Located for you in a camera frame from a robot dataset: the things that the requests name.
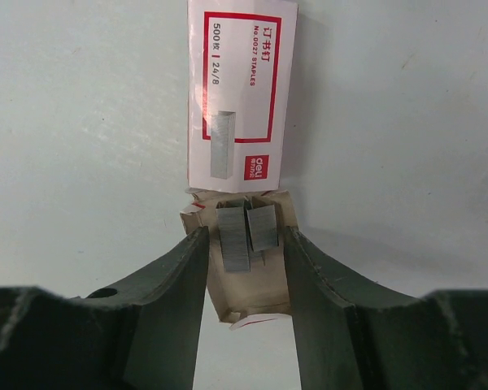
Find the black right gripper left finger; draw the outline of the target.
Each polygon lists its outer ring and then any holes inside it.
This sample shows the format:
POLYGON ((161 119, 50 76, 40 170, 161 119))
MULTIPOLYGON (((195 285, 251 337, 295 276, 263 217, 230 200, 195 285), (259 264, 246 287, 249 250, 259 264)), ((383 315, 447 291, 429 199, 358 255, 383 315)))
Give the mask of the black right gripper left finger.
POLYGON ((208 260, 201 227, 87 297, 0 287, 0 389, 192 388, 208 260))

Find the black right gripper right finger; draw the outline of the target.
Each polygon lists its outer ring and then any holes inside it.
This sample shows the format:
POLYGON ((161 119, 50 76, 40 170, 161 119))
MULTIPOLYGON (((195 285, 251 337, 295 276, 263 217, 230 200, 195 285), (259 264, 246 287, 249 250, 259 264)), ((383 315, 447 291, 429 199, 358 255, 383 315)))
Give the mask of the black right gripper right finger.
POLYGON ((396 292, 284 230, 305 389, 488 389, 488 290, 396 292))

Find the grey staple strip short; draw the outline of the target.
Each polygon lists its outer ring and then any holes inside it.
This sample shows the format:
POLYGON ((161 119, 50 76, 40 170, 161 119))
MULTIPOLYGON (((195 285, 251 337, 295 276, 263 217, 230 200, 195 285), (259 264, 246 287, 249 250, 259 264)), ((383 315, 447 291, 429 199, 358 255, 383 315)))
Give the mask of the grey staple strip short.
POLYGON ((261 252, 278 246, 277 216, 273 204, 266 204, 255 198, 251 199, 246 210, 251 248, 261 252))

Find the grey staple strip long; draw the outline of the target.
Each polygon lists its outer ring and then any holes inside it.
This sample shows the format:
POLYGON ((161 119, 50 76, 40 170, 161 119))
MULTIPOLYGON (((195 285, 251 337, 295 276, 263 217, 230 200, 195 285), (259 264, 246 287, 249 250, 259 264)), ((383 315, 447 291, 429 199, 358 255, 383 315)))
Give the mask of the grey staple strip long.
POLYGON ((227 273, 251 271, 245 205, 244 199, 237 199, 221 202, 216 207, 222 260, 227 273))

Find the red white staple box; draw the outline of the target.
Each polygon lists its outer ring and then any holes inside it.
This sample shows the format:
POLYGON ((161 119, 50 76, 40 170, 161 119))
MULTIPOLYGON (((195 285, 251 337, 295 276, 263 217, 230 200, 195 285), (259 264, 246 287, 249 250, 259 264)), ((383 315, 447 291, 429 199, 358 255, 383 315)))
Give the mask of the red white staple box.
POLYGON ((188 185, 278 189, 298 4, 189 1, 188 185))

